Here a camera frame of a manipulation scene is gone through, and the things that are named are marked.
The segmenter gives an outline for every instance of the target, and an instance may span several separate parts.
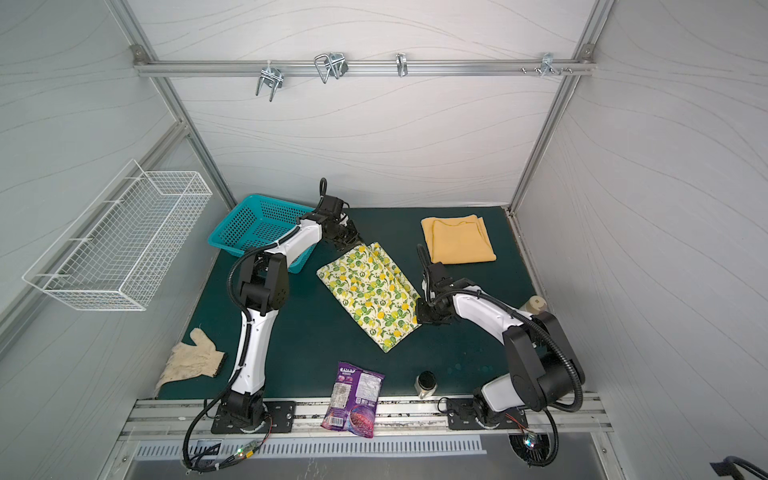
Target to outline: black mounting plate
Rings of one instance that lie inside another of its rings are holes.
[[[518,424],[508,419],[506,414],[520,422],[524,427],[528,426],[528,420],[525,418],[525,410],[517,408],[506,409],[498,414],[498,424],[485,425],[477,420],[475,409],[472,406],[472,399],[446,399],[445,409],[448,413],[448,428],[451,430],[501,430],[517,429]]]
[[[296,402],[264,402],[264,409],[272,417],[272,433],[290,433],[293,428],[293,415],[296,413]],[[229,413],[221,411],[219,405],[216,411],[214,423],[210,427],[210,432],[214,434],[226,433],[267,433],[270,429],[269,424],[263,423],[254,432],[243,432],[236,427],[238,421],[233,419]]]

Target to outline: lemon pattern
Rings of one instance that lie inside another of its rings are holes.
[[[378,243],[353,248],[317,276],[385,353],[419,326],[419,294]]]

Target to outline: nutrition label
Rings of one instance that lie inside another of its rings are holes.
[[[331,408],[343,409],[346,407],[346,401],[349,399],[349,391],[352,389],[351,385],[346,383],[334,383],[333,393],[331,394]]]
[[[381,388],[382,380],[373,375],[367,373],[360,374],[360,381],[357,384],[356,397],[359,399],[370,400],[375,402],[379,398],[379,389]]]

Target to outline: purple snack bag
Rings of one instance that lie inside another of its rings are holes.
[[[379,402],[384,375],[369,372],[351,363],[339,362],[331,403],[321,424],[324,429],[348,430],[361,437],[373,438],[376,404]]]

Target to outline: green work surface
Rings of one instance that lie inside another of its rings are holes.
[[[421,290],[416,244],[424,243],[421,219],[476,214],[496,253],[495,262],[448,265],[454,279],[468,278],[512,306],[525,303],[534,289],[511,228],[500,207],[359,208],[349,216],[366,244],[379,242],[411,283]],[[507,370],[502,344],[468,320],[444,326],[422,325],[384,353],[343,309],[315,272],[338,257],[321,242],[303,270],[290,274],[290,296],[280,309],[266,355],[267,398],[330,396],[339,361],[386,375],[381,395],[414,395],[416,376],[435,373],[439,395],[468,394]],[[216,378],[199,376],[164,385],[159,399],[214,397],[227,384],[240,338],[240,311],[227,298],[226,280],[235,257],[221,252],[197,304],[183,341],[201,328],[227,360]]]

